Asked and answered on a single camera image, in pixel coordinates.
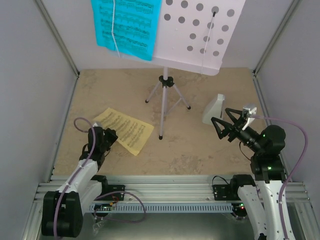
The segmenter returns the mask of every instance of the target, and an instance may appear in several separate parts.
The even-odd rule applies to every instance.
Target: blue sheet music
[[[162,0],[115,0],[113,35],[119,52],[151,61]],[[96,42],[116,51],[113,0],[91,0]]]

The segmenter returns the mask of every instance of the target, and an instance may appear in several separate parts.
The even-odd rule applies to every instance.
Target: white music stand
[[[162,0],[152,61],[143,61],[123,53],[120,56],[164,67],[163,79],[168,77],[168,68],[214,76],[219,73],[245,2],[246,0]],[[213,12],[216,15],[211,25]],[[147,102],[159,85],[160,82],[152,90]],[[180,95],[180,100],[189,108],[190,105],[177,86],[173,87]],[[160,139],[163,136],[164,115],[170,112],[167,111],[166,91],[167,88],[163,87]]]

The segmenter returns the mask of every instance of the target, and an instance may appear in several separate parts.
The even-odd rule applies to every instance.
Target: tripod base
[[[159,82],[155,85],[153,90],[151,91],[149,97],[145,100],[145,103],[147,104],[154,93],[156,92],[159,85],[162,84],[162,105],[161,105],[161,119],[160,119],[160,133],[159,133],[159,140],[163,139],[163,133],[164,133],[164,117],[168,115],[175,106],[178,105],[178,103],[182,100],[184,104],[186,105],[186,108],[188,110],[191,109],[191,106],[185,99],[185,97],[182,95],[182,93],[179,91],[178,87],[174,83],[174,79],[172,77],[168,77],[168,68],[165,67],[163,69],[163,76],[159,77]],[[175,91],[179,94],[180,98],[179,100],[167,111],[167,90],[168,88],[173,87]]]

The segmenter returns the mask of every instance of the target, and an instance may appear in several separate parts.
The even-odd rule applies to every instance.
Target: circular hole
[[[196,39],[196,37],[197,37],[197,35],[195,35],[194,33],[191,33],[191,34],[190,34],[190,38],[191,38],[191,39]]]
[[[235,15],[235,10],[233,10],[233,9],[228,10],[228,11],[226,12],[226,15],[227,15],[228,17],[233,17],[233,16]]]
[[[206,25],[206,27],[207,27],[208,29],[210,29],[210,26],[211,26],[211,29],[213,29],[214,26],[215,26],[215,24],[212,23],[212,25],[211,25],[211,22],[208,22],[208,24]]]
[[[218,8],[217,6],[214,6],[214,7],[211,9],[211,12],[212,12],[212,13],[215,12],[215,13],[217,14],[217,13],[219,12],[219,8]]]
[[[205,37],[203,38],[203,41],[207,42],[207,40],[208,40],[208,42],[210,41],[210,37],[209,37],[209,36],[205,36]]]
[[[199,21],[198,19],[195,19],[195,20],[193,20],[192,24],[193,24],[194,26],[199,26],[200,21]]]
[[[185,22],[185,18],[183,16],[179,17],[179,23],[183,24]]]
[[[228,25],[223,25],[221,29],[222,29],[223,32],[226,32],[226,31],[229,30],[229,26]]]
[[[224,43],[224,40],[222,38],[218,39],[218,41],[216,41],[217,44],[221,45]]]
[[[169,20],[171,19],[170,14],[165,14],[165,15],[164,15],[164,19],[167,20],[167,21],[169,21]]]
[[[202,3],[198,3],[195,7],[198,11],[202,11],[204,9],[204,5]]]
[[[188,7],[188,2],[187,1],[182,1],[181,2],[181,7],[183,7],[184,9],[186,9]]]

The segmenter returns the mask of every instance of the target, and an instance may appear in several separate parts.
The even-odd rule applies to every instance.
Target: tripod leg
[[[184,104],[186,105],[186,108],[190,110],[191,106],[189,105],[189,103],[187,102],[185,97],[182,95],[182,93],[179,91],[178,87],[176,85],[173,85],[173,87],[176,90],[176,92],[179,94],[179,96],[182,99],[182,101],[184,102]]]
[[[156,92],[157,88],[159,87],[159,85],[161,84],[161,82],[158,82],[155,87],[153,88],[153,90],[151,91],[150,95],[148,96],[148,98],[145,100],[145,103],[147,104],[151,97],[153,96],[153,94]]]
[[[167,87],[164,86],[162,92],[162,105],[161,105],[161,120],[160,120],[160,133],[159,133],[159,139],[162,140],[164,135],[164,117],[165,117],[165,107],[166,107],[166,99],[167,99]]]

